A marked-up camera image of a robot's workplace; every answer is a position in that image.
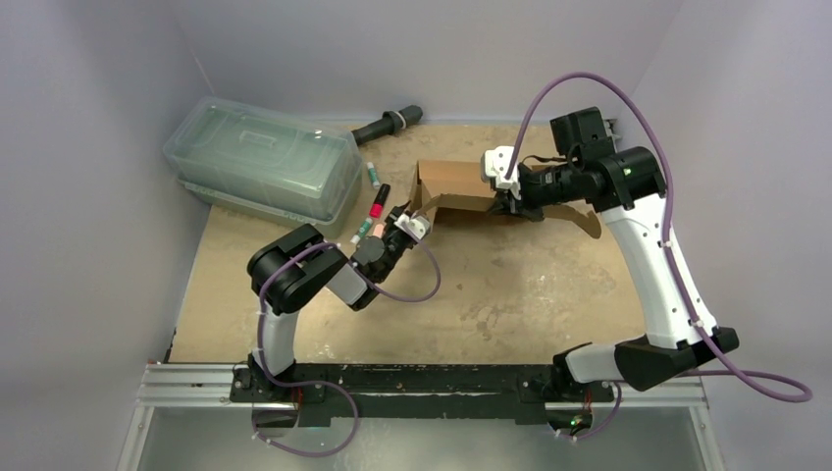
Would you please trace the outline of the clear plastic storage box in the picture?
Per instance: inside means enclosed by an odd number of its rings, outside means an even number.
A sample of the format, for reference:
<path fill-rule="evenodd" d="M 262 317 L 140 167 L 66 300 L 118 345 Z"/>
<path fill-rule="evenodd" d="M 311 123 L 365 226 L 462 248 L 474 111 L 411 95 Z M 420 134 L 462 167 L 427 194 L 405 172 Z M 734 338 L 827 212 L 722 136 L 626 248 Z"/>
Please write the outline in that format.
<path fill-rule="evenodd" d="M 339 236 L 365 171 L 352 133 L 207 96 L 163 146 L 179 182 L 198 198 L 296 228 Z"/>

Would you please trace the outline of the green white glue stick near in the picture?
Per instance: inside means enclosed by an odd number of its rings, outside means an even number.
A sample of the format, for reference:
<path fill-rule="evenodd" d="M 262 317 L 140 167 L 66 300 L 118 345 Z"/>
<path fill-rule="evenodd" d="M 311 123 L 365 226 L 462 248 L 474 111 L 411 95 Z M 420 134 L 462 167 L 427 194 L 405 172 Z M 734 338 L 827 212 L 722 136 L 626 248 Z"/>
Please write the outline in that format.
<path fill-rule="evenodd" d="M 365 237 L 372 229 L 374 220 L 371 217 L 366 218 L 359 226 L 356 233 L 350 238 L 352 244 L 357 244 L 363 237 Z"/>

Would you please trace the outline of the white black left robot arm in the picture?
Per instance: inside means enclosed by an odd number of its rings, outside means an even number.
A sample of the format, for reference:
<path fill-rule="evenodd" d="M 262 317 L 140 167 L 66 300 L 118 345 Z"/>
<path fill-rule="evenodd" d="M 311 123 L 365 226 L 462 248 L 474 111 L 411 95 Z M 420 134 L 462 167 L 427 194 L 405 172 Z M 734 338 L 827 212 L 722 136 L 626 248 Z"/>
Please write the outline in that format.
<path fill-rule="evenodd" d="M 428 218 L 394 207 L 382 227 L 359 240 L 351 256 L 304 224 L 258 250 L 246 270 L 260 302 L 257 344 L 248 368 L 255 390 L 267 400 L 289 395 L 300 310 L 328 289 L 354 311 L 367 307 L 404 253 L 432 229 Z"/>

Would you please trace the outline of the dark grey corrugated pipe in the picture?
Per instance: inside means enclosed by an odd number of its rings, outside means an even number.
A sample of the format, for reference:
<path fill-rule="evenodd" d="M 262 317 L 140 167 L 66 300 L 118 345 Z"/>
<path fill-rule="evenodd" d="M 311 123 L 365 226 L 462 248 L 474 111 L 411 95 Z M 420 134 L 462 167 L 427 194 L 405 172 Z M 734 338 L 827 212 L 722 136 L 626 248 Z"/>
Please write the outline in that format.
<path fill-rule="evenodd" d="M 352 136 L 357 146 L 365 145 L 387 135 L 395 135 L 408 127 L 417 125 L 423 117 L 423 109 L 418 105 L 409 105 L 398 111 L 388 110 L 382 117 L 366 126 L 353 130 Z"/>

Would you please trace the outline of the green white glue stick far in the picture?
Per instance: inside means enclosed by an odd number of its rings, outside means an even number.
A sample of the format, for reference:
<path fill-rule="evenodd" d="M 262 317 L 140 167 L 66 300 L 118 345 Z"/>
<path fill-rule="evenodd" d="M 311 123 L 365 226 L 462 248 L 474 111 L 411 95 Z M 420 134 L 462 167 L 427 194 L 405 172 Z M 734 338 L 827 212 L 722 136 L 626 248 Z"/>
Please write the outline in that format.
<path fill-rule="evenodd" d="M 375 165 L 372 162 L 367 162 L 366 168 L 368 171 L 368 177 L 372 188 L 379 189 L 382 186 L 382 183 L 379 179 Z"/>

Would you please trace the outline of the aluminium frame rail right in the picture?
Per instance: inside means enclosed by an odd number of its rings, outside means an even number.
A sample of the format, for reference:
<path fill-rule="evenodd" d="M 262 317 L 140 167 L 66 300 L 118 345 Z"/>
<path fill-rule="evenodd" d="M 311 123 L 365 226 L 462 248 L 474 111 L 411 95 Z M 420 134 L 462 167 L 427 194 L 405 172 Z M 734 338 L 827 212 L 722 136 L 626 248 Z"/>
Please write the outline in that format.
<path fill-rule="evenodd" d="M 696 373 L 736 349 L 736 332 L 705 304 L 672 224 L 674 193 L 659 149 L 634 146 L 599 159 L 612 188 L 596 204 L 622 252 L 645 331 L 606 349 L 608 378 L 645 392 Z"/>

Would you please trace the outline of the green white glue stick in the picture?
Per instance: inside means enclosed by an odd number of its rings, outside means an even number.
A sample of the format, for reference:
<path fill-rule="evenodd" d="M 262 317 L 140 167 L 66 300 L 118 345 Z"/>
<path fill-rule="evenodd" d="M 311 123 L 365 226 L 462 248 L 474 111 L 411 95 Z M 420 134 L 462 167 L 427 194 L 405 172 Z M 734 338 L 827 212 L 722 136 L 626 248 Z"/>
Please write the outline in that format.
<path fill-rule="evenodd" d="M 350 238 L 352 244 L 357 244 L 363 237 L 365 237 L 372 229 L 374 220 L 371 217 L 366 218 L 359 226 L 356 233 Z"/>
<path fill-rule="evenodd" d="M 382 183 L 379 179 L 375 165 L 372 162 L 367 162 L 366 168 L 368 171 L 368 177 L 372 188 L 379 189 L 382 186 Z"/>

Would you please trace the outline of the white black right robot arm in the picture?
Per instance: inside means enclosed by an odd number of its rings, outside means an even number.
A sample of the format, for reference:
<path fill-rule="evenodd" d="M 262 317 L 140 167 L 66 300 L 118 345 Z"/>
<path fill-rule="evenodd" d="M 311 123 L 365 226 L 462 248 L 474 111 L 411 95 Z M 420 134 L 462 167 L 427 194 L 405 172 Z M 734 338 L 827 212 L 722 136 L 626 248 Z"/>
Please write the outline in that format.
<path fill-rule="evenodd" d="M 675 234 L 662 218 L 668 196 L 658 159 L 644 147 L 617 150 L 596 107 L 551 120 L 558 157 L 537 170 L 514 163 L 511 146 L 487 150 L 481 176 L 495 192 L 490 213 L 529 221 L 580 199 L 612 232 L 644 312 L 646 332 L 615 345 L 586 343 L 554 355 L 546 389 L 565 399 L 589 383 L 623 382 L 646 391 L 739 346 L 694 290 L 684 303 L 664 255 Z"/>

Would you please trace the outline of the brown cardboard box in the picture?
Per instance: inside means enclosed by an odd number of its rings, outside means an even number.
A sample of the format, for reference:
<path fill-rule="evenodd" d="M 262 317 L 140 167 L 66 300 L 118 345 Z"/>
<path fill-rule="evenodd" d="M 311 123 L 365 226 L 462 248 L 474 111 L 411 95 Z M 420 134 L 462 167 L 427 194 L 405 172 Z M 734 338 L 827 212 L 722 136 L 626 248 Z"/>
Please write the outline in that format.
<path fill-rule="evenodd" d="M 481 180 L 478 162 L 419 160 L 409 195 L 409 210 L 431 222 L 438 212 L 449 210 L 487 215 L 494 197 L 495 192 Z M 601 223 L 593 211 L 554 205 L 545 207 L 542 216 L 572 223 L 595 239 L 602 234 Z"/>

